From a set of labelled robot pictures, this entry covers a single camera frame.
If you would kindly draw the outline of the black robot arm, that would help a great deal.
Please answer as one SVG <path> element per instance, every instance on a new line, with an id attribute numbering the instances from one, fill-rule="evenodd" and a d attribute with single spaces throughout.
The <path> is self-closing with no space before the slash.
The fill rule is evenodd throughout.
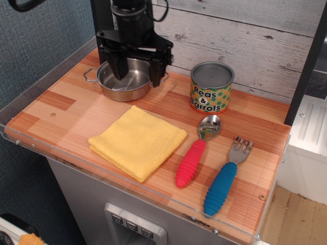
<path id="1" fill-rule="evenodd" d="M 150 81 L 160 85 L 167 65 L 173 62 L 173 43 L 154 31 L 154 22 L 163 21 L 169 7 L 157 20 L 153 17 L 151 1 L 113 1 L 111 10 L 116 17 L 116 30 L 100 30 L 100 51 L 110 65 L 116 79 L 123 79 L 129 72 L 128 58 L 149 63 Z"/>

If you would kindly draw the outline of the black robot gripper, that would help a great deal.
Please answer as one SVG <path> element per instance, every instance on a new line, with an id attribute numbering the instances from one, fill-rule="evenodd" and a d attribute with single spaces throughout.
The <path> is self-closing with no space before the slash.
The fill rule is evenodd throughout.
<path id="1" fill-rule="evenodd" d="M 150 62 L 153 87 L 160 85 L 166 66 L 173 62 L 173 43 L 154 31 L 150 10 L 113 10 L 118 28 L 99 30 L 100 50 L 119 81 L 129 72 L 127 58 Z"/>

